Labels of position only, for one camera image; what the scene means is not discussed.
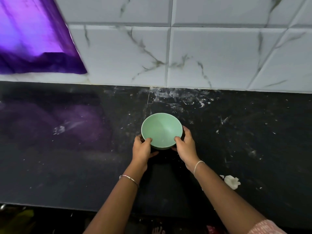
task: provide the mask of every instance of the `person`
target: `person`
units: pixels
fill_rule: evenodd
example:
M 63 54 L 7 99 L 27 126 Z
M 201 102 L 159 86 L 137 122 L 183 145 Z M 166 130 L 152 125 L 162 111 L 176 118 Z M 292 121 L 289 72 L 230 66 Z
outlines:
M 175 137 L 177 148 L 172 149 L 178 152 L 186 168 L 193 173 L 228 232 L 231 234 L 285 233 L 232 190 L 208 165 L 201 162 L 197 156 L 190 130 L 185 126 L 183 130 L 184 140 Z M 158 152 L 151 153 L 151 141 L 151 138 L 147 138 L 144 142 L 141 141 L 140 136 L 135 138 L 130 165 L 120 176 L 111 194 L 84 234 L 124 232 L 138 191 L 138 184 L 147 169 L 147 161 L 158 154 Z M 164 234 L 163 231 L 159 232 L 159 229 L 154 229 L 153 233 Z

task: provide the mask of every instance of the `pink sleeve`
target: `pink sleeve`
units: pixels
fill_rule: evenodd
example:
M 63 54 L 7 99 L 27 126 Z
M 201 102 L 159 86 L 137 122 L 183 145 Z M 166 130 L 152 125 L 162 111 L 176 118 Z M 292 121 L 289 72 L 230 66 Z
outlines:
M 263 220 L 257 223 L 248 234 L 286 234 L 282 229 L 278 228 L 274 222 Z

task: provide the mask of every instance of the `silver bracelet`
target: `silver bracelet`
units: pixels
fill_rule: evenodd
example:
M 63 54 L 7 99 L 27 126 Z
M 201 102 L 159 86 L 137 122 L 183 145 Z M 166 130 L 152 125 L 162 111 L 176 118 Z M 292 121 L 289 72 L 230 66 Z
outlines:
M 130 179 L 131 181 L 133 181 L 133 182 L 138 186 L 138 188 L 139 188 L 138 183 L 136 183 L 136 181 L 135 181 L 134 179 L 132 179 L 131 177 L 129 177 L 129 176 L 127 176 L 127 175 L 121 175 L 121 176 L 119 176 L 119 179 L 120 179 L 121 177 L 127 177 L 127 178 L 129 178 L 129 179 Z
M 197 162 L 197 164 L 195 165 L 195 168 L 194 168 L 194 172 L 193 172 L 193 175 L 194 175 L 194 176 L 195 176 L 195 171 L 196 171 L 197 165 L 198 165 L 200 162 L 205 163 L 204 161 L 201 161 L 201 160 Z

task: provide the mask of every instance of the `forearm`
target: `forearm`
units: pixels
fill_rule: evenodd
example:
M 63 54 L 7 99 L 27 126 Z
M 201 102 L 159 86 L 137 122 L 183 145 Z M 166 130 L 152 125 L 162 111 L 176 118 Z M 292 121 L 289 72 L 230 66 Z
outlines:
M 143 173 L 142 165 L 131 162 L 123 174 L 139 184 Z M 138 187 L 132 180 L 121 177 L 84 234 L 123 233 L 137 190 Z
M 198 164 L 195 177 L 231 234 L 248 233 L 255 224 L 266 219 L 206 164 Z

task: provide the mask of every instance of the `person's right arm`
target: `person's right arm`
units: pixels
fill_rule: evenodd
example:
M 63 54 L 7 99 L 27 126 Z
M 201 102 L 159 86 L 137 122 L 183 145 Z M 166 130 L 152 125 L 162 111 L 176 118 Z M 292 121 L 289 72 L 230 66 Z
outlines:
M 200 159 L 197 156 L 190 130 L 185 126 L 183 129 L 185 131 L 184 141 L 175 137 L 177 149 L 173 148 L 173 150 L 177 150 L 187 169 L 193 173 Z M 257 223 L 266 220 L 205 163 L 200 162 L 197 165 L 194 176 L 231 234 L 248 233 Z

